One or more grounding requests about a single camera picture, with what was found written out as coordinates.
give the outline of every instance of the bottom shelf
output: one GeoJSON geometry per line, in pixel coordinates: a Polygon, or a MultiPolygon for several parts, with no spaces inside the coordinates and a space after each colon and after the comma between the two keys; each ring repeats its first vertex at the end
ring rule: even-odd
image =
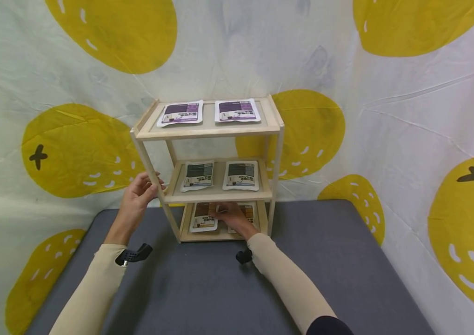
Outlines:
{"type": "MultiPolygon", "coordinates": [[[[254,213],[254,222],[256,228],[262,233],[267,234],[268,230],[268,218],[267,211],[264,201],[255,201],[255,208],[257,211],[254,213]]],[[[218,229],[212,232],[202,233],[191,233],[189,231],[192,211],[194,210],[194,204],[188,203],[185,205],[183,211],[183,218],[181,219],[180,226],[180,237],[181,242],[200,242],[200,241],[227,241],[227,240],[242,240],[243,238],[237,234],[230,234],[227,232],[227,226],[222,223],[218,225],[218,229]]]]}

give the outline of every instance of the white fabric backdrop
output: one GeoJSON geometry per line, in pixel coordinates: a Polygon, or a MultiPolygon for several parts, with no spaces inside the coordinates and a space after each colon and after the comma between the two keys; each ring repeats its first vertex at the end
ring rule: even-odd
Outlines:
{"type": "MultiPolygon", "coordinates": [[[[21,155],[31,120],[77,103],[131,126],[153,98],[292,89],[333,100],[345,136],[317,172],[281,181],[280,198],[315,200],[329,183],[364,176],[384,211],[382,249],[432,327],[474,334],[474,301],[436,260],[427,230],[445,176],[474,157],[474,27],[429,53],[384,57],[361,46],[350,1],[175,0],[177,40],[169,59],[151,72],[128,74],[79,47],[49,8],[45,1],[0,1],[0,334],[19,330],[7,328],[7,297],[35,248],[57,233],[88,228],[97,212],[117,207],[121,194],[60,198],[35,183],[21,155]]],[[[178,153],[237,155],[232,138],[202,143],[209,151],[180,142],[178,153]]],[[[163,148],[149,149],[168,179],[163,148]]],[[[31,316],[25,317],[26,324],[31,316]]]]}

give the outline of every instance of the beige sleeve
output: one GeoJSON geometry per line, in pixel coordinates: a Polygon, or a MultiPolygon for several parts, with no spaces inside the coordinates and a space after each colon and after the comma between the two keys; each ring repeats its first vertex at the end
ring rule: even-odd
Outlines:
{"type": "Polygon", "coordinates": [[[122,244],[102,244],[79,286],[58,316],[50,335],[100,334],[104,318],[120,286],[124,267],[115,260],[122,244]]]}
{"type": "Polygon", "coordinates": [[[301,271],[265,234],[255,234],[248,240],[255,267],[278,292],[287,310],[303,334],[319,316],[334,316],[311,279],[301,271]]]}

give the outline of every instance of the wooden shelf frame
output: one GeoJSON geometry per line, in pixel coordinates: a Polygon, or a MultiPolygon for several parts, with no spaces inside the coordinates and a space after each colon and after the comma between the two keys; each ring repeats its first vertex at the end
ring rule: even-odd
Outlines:
{"type": "Polygon", "coordinates": [[[200,124],[183,124],[177,126],[168,126],[157,128],[156,121],[162,113],[162,110],[168,103],[175,102],[159,102],[153,101],[148,107],[144,115],[140,117],[138,122],[131,128],[131,137],[138,150],[142,163],[152,181],[158,186],[158,196],[160,205],[164,210],[170,227],[179,243],[181,242],[198,242],[198,241],[222,241],[222,240],[240,240],[238,234],[230,234],[222,228],[215,232],[190,233],[188,227],[190,225],[192,210],[196,202],[207,201],[255,201],[257,211],[254,222],[260,228],[262,233],[271,235],[272,223],[274,218],[274,210],[276,204],[276,191],[278,190],[278,177],[280,171],[281,152],[283,148],[283,135],[285,124],[276,108],[272,96],[268,95],[263,98],[254,98],[258,107],[261,122],[241,123],[229,122],[225,124],[216,124],[214,122],[214,103],[215,100],[204,101],[203,122],[200,124]],[[184,163],[180,161],[174,151],[173,140],[183,140],[187,138],[205,138],[205,137],[236,137],[244,135],[264,135],[264,152],[262,157],[250,158],[213,158],[215,167],[213,171],[213,186],[196,191],[188,191],[182,193],[180,191],[180,183],[184,178],[184,163]],[[274,167],[272,170],[272,180],[268,180],[265,162],[268,160],[268,149],[271,143],[271,137],[275,137],[273,141],[276,145],[274,167]],[[158,178],[155,175],[155,169],[151,162],[151,158],[144,146],[145,141],[166,141],[167,149],[174,166],[170,183],[167,190],[163,191],[160,187],[158,178]],[[229,160],[255,160],[259,163],[259,191],[247,190],[231,190],[224,191],[221,189],[223,175],[225,173],[225,162],[229,160]],[[268,215],[266,214],[265,202],[270,202],[268,215]],[[186,203],[181,225],[177,225],[177,221],[170,211],[169,204],[186,203]]]}

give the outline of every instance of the black device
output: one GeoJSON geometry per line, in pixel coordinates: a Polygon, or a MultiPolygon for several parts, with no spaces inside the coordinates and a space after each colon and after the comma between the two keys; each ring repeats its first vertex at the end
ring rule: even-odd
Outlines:
{"type": "Polygon", "coordinates": [[[252,251],[250,249],[246,249],[244,251],[239,251],[236,255],[235,258],[237,258],[237,261],[241,264],[244,265],[247,262],[252,260],[252,251]]]}
{"type": "Polygon", "coordinates": [[[116,258],[116,264],[120,265],[120,267],[126,267],[129,262],[143,261],[152,251],[153,248],[147,243],[142,244],[137,251],[125,249],[123,253],[116,258]]]}

